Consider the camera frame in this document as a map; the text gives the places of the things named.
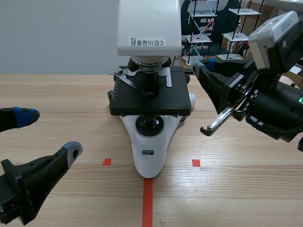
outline microscope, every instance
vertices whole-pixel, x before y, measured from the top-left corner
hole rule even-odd
[[[130,60],[115,70],[109,109],[121,117],[145,178],[160,173],[169,141],[196,102],[185,73],[170,68],[170,56],[181,54],[180,34],[179,0],[120,1],[117,50]]]

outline red tape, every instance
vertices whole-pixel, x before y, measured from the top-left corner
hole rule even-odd
[[[112,159],[111,158],[106,158],[103,161],[103,166],[111,166],[112,165]]]
[[[201,167],[199,159],[193,159],[193,167]]]
[[[152,179],[144,179],[142,227],[152,227]]]

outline blue object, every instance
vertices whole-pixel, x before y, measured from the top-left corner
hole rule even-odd
[[[216,59],[215,58],[211,58],[209,60],[209,62],[205,65],[205,67],[210,71],[210,72],[213,72],[214,71],[214,64],[216,62]]]
[[[35,123],[40,117],[40,113],[35,109],[14,107],[14,112],[18,129]]]

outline table surface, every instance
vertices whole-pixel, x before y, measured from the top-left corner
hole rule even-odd
[[[0,108],[41,113],[35,124],[1,133],[0,160],[27,163],[71,140],[84,147],[29,227],[142,226],[143,178],[122,121],[109,114],[113,86],[108,75],[0,75]],[[194,77],[188,87],[196,106],[153,180],[153,226],[301,227],[300,138],[276,141],[234,119],[206,137],[199,129],[216,112]],[[112,166],[102,166],[105,158]],[[200,159],[201,167],[192,167],[192,159]],[[14,220],[9,226],[22,225]]]

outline shelf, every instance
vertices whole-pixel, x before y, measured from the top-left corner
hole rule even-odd
[[[182,56],[182,58],[186,64],[186,66],[190,66],[194,60],[202,60],[202,57],[199,55],[190,56],[190,58],[189,58],[189,56]]]
[[[196,11],[195,15],[193,11],[188,12],[192,17],[216,17],[211,11]]]
[[[217,3],[218,0],[192,1],[187,11],[192,17],[216,17],[212,12],[216,11]]]
[[[232,39],[233,32],[223,34],[226,38],[228,38],[232,42],[239,41],[248,41],[248,37],[243,33],[235,33],[234,38]]]
[[[200,43],[211,43],[212,42],[210,40],[210,38],[208,38],[208,36],[206,36],[206,35],[199,35],[199,37],[198,37],[198,35],[193,35],[192,41],[190,41],[191,35],[186,35],[185,37],[190,44],[200,44]]]
[[[219,54],[217,56],[219,59],[222,59],[222,60],[243,60],[243,58],[239,57],[239,55],[233,54],[233,53],[230,53],[228,55],[228,59],[227,59],[227,54]]]
[[[234,14],[237,14],[239,16],[245,16],[245,15],[258,15],[260,14],[257,11],[254,11],[252,9],[228,9],[230,12],[233,12]]]

